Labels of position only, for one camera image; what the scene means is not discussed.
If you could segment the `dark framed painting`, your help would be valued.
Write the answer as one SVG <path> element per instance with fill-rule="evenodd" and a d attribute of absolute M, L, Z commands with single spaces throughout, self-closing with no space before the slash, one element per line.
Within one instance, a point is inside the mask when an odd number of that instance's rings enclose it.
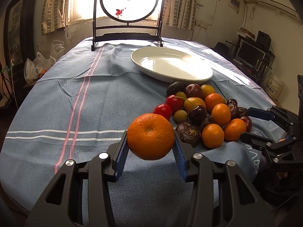
<path fill-rule="evenodd" d="M 24 0 L 16 0 L 9 5 L 4 23 L 4 53 L 7 65 L 13 67 L 23 62 L 20 40 L 22 8 Z"/>

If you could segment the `yellow orange fruit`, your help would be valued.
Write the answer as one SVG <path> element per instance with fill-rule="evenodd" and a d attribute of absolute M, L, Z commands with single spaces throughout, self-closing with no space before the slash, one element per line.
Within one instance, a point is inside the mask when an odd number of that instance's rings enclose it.
<path fill-rule="evenodd" d="M 183 108 L 187 113 L 197 106 L 203 106 L 204 108 L 206 108 L 205 102 L 199 97 L 187 98 L 183 103 Z"/>

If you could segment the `clear plastic bags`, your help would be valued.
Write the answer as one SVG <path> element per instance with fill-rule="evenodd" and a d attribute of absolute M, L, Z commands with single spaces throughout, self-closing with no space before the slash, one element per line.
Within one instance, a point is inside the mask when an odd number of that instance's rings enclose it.
<path fill-rule="evenodd" d="M 64 42 L 61 40 L 54 40 L 51 43 L 51 50 L 49 58 L 45 58 L 40 52 L 37 52 L 33 61 L 26 60 L 24 65 L 24 78 L 27 84 L 32 84 L 34 81 L 41 78 L 64 54 Z"/>

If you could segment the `checkered curtain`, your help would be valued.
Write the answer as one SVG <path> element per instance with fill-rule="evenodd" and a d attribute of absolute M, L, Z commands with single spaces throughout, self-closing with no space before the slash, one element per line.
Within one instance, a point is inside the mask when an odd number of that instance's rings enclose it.
<path fill-rule="evenodd" d="M 47 35 L 65 29 L 68 0 L 44 0 L 41 16 L 41 34 Z"/>
<path fill-rule="evenodd" d="M 193 30 L 197 0 L 165 0 L 163 24 L 185 30 Z"/>

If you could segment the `dark wrinkled passion fruit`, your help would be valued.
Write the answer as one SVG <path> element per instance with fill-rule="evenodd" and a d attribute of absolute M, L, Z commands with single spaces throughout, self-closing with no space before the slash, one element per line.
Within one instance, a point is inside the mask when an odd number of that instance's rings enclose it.
<path fill-rule="evenodd" d="M 182 142 L 196 147 L 201 143 L 202 129 L 191 122 L 184 121 L 177 125 L 177 133 Z"/>

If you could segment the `dark red plum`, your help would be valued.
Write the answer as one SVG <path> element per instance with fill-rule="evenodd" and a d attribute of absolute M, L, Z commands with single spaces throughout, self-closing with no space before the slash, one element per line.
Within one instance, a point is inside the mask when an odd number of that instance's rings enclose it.
<path fill-rule="evenodd" d="M 203 91 L 198 84 L 189 84 L 185 87 L 184 93 L 186 94 L 187 98 L 197 97 L 203 99 Z"/>

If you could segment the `wall air conditioner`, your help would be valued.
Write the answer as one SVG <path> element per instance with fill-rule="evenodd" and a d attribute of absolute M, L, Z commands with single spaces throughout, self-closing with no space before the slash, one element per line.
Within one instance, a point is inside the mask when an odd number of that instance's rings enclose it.
<path fill-rule="evenodd" d="M 297 12 L 289 0 L 257 0 L 257 2 L 271 9 L 278 9 L 286 15 L 295 17 Z"/>

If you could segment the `small green yellow fruit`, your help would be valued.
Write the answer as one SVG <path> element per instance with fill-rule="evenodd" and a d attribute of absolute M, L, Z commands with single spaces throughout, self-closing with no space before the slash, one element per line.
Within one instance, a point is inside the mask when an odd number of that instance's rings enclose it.
<path fill-rule="evenodd" d="M 188 119 L 188 114 L 186 113 L 185 110 L 177 110 L 175 113 L 174 113 L 174 121 L 177 123 L 177 124 L 180 124 L 182 122 L 185 122 L 187 121 Z"/>

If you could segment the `left checkered curtain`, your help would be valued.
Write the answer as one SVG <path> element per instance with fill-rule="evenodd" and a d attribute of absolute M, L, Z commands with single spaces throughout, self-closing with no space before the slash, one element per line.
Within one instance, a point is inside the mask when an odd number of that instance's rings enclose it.
<path fill-rule="evenodd" d="M 47 35 L 65 29 L 68 0 L 44 0 L 41 16 L 41 34 Z"/>

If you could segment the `white oval plate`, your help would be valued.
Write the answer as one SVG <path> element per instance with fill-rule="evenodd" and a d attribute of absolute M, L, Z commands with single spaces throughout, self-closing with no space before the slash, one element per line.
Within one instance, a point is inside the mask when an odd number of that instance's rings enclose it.
<path fill-rule="evenodd" d="M 163 81 L 202 84 L 213 77 L 208 59 L 166 47 L 144 47 L 130 55 L 135 66 L 144 74 Z"/>

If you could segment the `round bird screen stand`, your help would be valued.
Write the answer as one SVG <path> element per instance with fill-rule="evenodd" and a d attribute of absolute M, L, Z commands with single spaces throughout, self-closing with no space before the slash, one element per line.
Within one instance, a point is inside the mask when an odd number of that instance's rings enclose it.
<path fill-rule="evenodd" d="M 146 40 L 162 47 L 165 0 L 94 0 L 92 46 L 108 40 Z M 97 25 L 97 4 L 114 25 Z"/>

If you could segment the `red cherry tomato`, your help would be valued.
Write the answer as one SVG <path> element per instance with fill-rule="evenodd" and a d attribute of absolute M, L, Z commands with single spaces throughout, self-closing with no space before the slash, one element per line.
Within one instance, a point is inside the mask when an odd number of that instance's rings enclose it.
<path fill-rule="evenodd" d="M 157 105 L 154 108 L 153 113 L 161 115 L 161 116 L 165 117 L 167 120 L 170 120 L 170 118 L 172 116 L 172 110 L 171 110 L 170 106 L 165 103 Z"/>
<path fill-rule="evenodd" d="M 170 109 L 172 110 L 172 115 L 174 115 L 175 112 L 178 110 L 182 110 L 183 108 L 183 100 L 179 96 L 170 95 L 166 98 L 165 104 L 170 106 Z"/>

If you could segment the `computer monitor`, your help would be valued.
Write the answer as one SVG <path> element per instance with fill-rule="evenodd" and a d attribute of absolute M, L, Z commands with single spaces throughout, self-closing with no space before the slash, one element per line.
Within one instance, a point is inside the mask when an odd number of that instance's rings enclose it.
<path fill-rule="evenodd" d="M 265 52 L 242 38 L 238 40 L 238 43 L 233 60 L 241 65 L 245 64 L 255 70 L 259 70 L 266 55 Z"/>

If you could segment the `right checkered curtain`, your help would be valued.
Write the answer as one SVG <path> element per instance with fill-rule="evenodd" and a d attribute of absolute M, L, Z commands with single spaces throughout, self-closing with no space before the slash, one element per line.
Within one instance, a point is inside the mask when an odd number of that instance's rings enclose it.
<path fill-rule="evenodd" d="M 193 30 L 197 0 L 165 0 L 163 24 L 185 30 Z"/>

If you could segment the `white bucket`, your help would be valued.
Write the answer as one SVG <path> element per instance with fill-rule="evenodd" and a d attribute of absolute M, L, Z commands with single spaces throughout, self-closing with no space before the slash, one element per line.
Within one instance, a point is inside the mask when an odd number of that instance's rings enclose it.
<path fill-rule="evenodd" d="M 281 94 L 285 83 L 279 79 L 274 73 L 271 73 L 264 81 L 263 86 L 265 92 L 270 98 L 276 100 Z"/>

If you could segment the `large orange mandarin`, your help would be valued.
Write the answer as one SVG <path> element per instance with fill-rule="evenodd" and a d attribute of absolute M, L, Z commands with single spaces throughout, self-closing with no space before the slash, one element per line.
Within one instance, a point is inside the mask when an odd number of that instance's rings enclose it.
<path fill-rule="evenodd" d="M 172 149 L 175 133 L 172 124 L 159 114 L 143 114 L 129 125 L 127 145 L 143 160 L 162 159 Z"/>

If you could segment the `small orange tangerine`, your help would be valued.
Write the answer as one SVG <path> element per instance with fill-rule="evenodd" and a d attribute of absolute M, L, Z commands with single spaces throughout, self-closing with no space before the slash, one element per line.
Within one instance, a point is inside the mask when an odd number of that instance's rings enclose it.
<path fill-rule="evenodd" d="M 207 148 L 218 148 L 224 142 L 224 131 L 217 124 L 208 124 L 202 131 L 202 140 Z"/>

